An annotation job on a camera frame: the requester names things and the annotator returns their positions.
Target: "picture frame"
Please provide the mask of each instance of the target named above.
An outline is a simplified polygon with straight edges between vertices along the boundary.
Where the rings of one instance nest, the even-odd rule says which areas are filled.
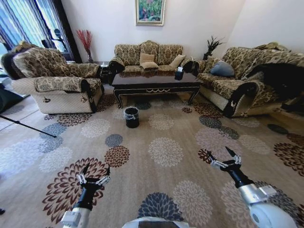
[[[135,0],[137,26],[163,26],[166,0]]]

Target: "potted plant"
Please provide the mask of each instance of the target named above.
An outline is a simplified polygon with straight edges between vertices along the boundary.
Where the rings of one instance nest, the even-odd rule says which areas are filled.
[[[87,53],[87,61],[93,63],[91,56],[91,42],[92,42],[92,33],[89,30],[77,30],[77,35],[81,40],[81,43],[84,45],[85,51]]]
[[[211,36],[211,40],[207,40],[207,43],[208,43],[208,50],[207,52],[204,54],[204,58],[203,60],[207,60],[208,59],[208,56],[212,56],[212,52],[221,44],[223,44],[224,42],[221,42],[222,39],[218,39],[213,36]]]

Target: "gray pillow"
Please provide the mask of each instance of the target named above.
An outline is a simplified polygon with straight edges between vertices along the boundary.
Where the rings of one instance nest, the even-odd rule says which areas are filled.
[[[234,76],[234,69],[230,64],[224,61],[219,61],[210,70],[210,73],[222,77],[232,77]]]

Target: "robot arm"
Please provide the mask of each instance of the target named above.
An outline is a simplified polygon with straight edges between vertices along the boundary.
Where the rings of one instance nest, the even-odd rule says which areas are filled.
[[[267,203],[268,197],[276,194],[276,190],[270,185],[257,188],[254,182],[240,170],[241,157],[228,147],[226,149],[232,160],[220,162],[209,152],[211,165],[230,174],[245,204],[249,207],[252,221],[259,228],[296,228],[297,226],[289,214],[279,207]]]
[[[85,178],[85,174],[90,164],[77,174],[82,193],[72,211],[66,211],[61,219],[63,228],[86,228],[89,222],[89,215],[93,208],[93,197],[97,190],[101,189],[110,181],[110,167],[102,179]]]

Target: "carpet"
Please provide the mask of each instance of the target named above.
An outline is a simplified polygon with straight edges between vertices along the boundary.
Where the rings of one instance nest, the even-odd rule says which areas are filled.
[[[60,228],[81,192],[76,174],[111,181],[94,197],[89,227],[119,228],[143,216],[186,221],[193,227],[253,228],[248,209],[227,173],[210,165],[207,152],[242,156],[242,171],[257,186],[271,184],[270,201],[304,227],[304,117],[285,112],[227,119],[203,97],[124,97],[140,125],[127,128],[123,110],[106,89],[95,114],[45,115],[31,97],[6,116],[57,135],[53,139],[3,122],[0,131],[2,228]]]

